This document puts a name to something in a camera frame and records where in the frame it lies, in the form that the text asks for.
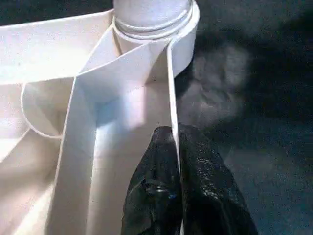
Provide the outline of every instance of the white plastic divider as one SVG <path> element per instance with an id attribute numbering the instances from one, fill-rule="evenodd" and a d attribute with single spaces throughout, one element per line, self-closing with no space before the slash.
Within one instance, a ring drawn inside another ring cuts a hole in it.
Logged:
<path id="1" fill-rule="evenodd" d="M 76 76 L 112 15 L 110 10 L 0 27 L 0 84 Z"/>
<path id="2" fill-rule="evenodd" d="M 174 77 L 192 58 L 194 1 L 192 10 L 169 48 L 171 38 L 130 42 L 126 53 L 74 79 L 47 235 L 120 233 L 129 180 L 153 131 L 172 125 L 178 143 Z"/>
<path id="3" fill-rule="evenodd" d="M 74 78 L 23 85 L 21 107 L 29 126 L 44 137 L 61 138 Z"/>
<path id="4" fill-rule="evenodd" d="M 28 130 L 0 162 L 0 234 L 12 234 L 53 183 L 59 142 Z"/>

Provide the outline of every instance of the plastic compartment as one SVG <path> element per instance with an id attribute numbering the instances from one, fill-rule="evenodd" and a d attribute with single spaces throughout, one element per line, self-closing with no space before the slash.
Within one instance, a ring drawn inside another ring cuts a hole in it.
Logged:
<path id="1" fill-rule="evenodd" d="M 28 130 L 0 163 L 0 234 L 12 234 L 53 183 L 59 140 Z"/>
<path id="2" fill-rule="evenodd" d="M 128 183 L 153 131 L 172 126 L 178 142 L 174 77 L 192 58 L 194 8 L 170 44 L 148 42 L 74 80 L 47 235 L 120 233 Z"/>
<path id="3" fill-rule="evenodd" d="M 22 90 L 22 110 L 26 121 L 38 134 L 61 138 L 74 78 L 26 83 Z"/>
<path id="4" fill-rule="evenodd" d="M 172 126 L 178 141 L 174 77 L 192 58 L 197 5 L 171 43 L 123 37 L 111 19 L 109 11 L 0 29 L 4 39 L 19 32 L 14 44 L 25 47 L 21 56 L 5 47 L 0 76 L 26 82 L 22 107 L 32 128 L 1 162 L 16 170 L 4 171 L 7 179 L 30 172 L 25 191 L 16 179 L 10 203 L 0 200 L 12 212 L 1 223 L 5 234 L 118 234 L 129 180 L 153 131 Z"/>

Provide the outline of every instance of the cylindrical post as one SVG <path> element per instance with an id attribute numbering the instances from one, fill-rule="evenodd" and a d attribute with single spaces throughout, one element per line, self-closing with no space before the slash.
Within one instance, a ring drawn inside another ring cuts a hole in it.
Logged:
<path id="1" fill-rule="evenodd" d="M 191 0 L 114 0 L 115 24 L 132 38 L 164 38 L 189 22 L 191 6 Z"/>

